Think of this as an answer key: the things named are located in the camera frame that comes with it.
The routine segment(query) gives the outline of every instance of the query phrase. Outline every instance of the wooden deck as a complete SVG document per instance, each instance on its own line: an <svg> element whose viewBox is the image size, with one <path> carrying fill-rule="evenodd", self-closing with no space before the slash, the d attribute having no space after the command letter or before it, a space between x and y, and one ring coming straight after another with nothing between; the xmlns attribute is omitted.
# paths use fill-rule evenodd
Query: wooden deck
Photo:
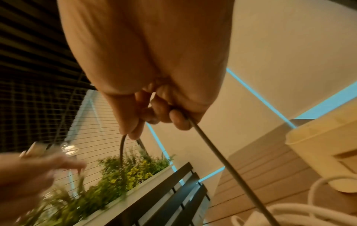
<svg viewBox="0 0 357 226"><path fill-rule="evenodd" d="M306 120L295 120L294 123L301 125L306 123ZM282 125L228 159L266 205L306 203L310 186L320 178L285 145L285 134L289 130L287 125ZM357 214L357 194L344 194L329 185L320 188L316 195L316 204L352 215ZM244 191L225 170L211 200L205 225L229 226L232 215L246 220L254 210L254 205Z"/></svg>

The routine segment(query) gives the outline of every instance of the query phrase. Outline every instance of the foliage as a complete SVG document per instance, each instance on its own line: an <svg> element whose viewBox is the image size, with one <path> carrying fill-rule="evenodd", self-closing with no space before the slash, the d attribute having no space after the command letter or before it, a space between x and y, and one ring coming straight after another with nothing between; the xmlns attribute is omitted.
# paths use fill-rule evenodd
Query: foliage
<svg viewBox="0 0 357 226"><path fill-rule="evenodd" d="M123 184L120 160L109 157L99 160L103 164L102 179L96 186L84 189L85 176L79 175L77 195L70 196L63 187L56 187L46 196L42 204L28 213L20 221L22 226L72 226L87 218L97 210L104 210L106 206L124 197L126 191L135 188L140 183L157 174L169 166L170 159L163 156L153 158L146 151L140 151L140 158L126 156L123 161L125 185Z"/></svg>

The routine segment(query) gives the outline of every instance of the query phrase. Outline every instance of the coiled white cable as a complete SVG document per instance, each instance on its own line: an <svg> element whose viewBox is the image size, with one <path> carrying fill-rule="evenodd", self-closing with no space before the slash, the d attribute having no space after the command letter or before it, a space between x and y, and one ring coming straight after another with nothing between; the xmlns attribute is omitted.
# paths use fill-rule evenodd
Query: coiled white cable
<svg viewBox="0 0 357 226"><path fill-rule="evenodd" d="M330 178L321 178L310 187L308 194L308 204L283 203L271 205L267 209L282 225L337 226L334 223L315 218L315 215L318 215L325 219L331 219L345 225L357 226L357 217L313 205L316 190L321 185L337 179L357 180L357 175L340 175ZM291 214L291 212L302 214L308 213L309 217L298 214ZM233 226L270 226L264 215L259 212L252 213L247 222L244 222L238 216L232 216L231 222Z"/></svg>

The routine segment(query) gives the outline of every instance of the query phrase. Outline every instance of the wall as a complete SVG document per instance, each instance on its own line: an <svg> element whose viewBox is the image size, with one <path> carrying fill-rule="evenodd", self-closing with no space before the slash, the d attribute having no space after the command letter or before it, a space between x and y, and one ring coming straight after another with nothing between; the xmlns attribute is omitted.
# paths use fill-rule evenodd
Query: wall
<svg viewBox="0 0 357 226"><path fill-rule="evenodd" d="M306 204L310 186L321 178L285 145L285 134L289 130L287 125L281 125L228 159L266 206L276 203ZM338 192L328 184L317 191L315 204L357 214L357 194ZM244 191L224 170L216 194L211 199L205 223L206 226L230 225L232 215L247 220L255 210Z"/></svg>
<svg viewBox="0 0 357 226"><path fill-rule="evenodd" d="M89 90L66 137L67 141L79 148L76 158L88 164L84 172L86 189L96 185L102 178L102 167L97 160L119 155L121 137L118 123L106 100L99 92ZM136 141L127 138L124 147L128 155L131 155L130 149L138 155L139 145ZM77 173L72 173L73 186L77 187ZM57 172L55 177L56 184L72 191L68 170Z"/></svg>
<svg viewBox="0 0 357 226"><path fill-rule="evenodd" d="M236 1L228 68L294 118L357 80L356 20L355 11L327 0ZM282 123L226 75L200 126L229 156ZM153 128L167 152L177 155L178 167L189 161L202 178L222 166L195 131ZM218 180L205 181L209 194Z"/></svg>

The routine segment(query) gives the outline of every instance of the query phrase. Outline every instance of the skin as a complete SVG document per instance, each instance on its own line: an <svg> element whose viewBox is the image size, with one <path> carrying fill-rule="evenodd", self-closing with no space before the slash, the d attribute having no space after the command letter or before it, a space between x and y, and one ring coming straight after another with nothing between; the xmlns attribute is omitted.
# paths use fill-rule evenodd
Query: skin
<svg viewBox="0 0 357 226"><path fill-rule="evenodd" d="M182 111L201 120L224 78L233 4L58 0L73 55L131 139L140 137L145 121L188 130Z"/></svg>
<svg viewBox="0 0 357 226"><path fill-rule="evenodd" d="M56 169L83 169L86 163L64 155L21 159L18 153L0 155L0 226L15 221L35 208L42 193L54 182Z"/></svg>

